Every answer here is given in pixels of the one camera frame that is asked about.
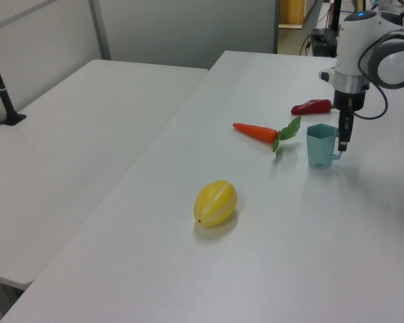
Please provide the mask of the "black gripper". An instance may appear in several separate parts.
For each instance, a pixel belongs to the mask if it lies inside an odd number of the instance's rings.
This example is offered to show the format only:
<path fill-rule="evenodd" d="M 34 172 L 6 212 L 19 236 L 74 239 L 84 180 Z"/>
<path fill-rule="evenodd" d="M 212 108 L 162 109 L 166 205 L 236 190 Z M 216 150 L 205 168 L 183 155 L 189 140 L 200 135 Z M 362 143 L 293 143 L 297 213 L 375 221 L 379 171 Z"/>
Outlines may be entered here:
<path fill-rule="evenodd" d="M 333 106 L 339 112 L 339 143 L 338 150 L 346 151 L 353 129 L 353 111 L 364 107 L 366 92 L 349 94 L 339 90 L 334 91 Z"/>

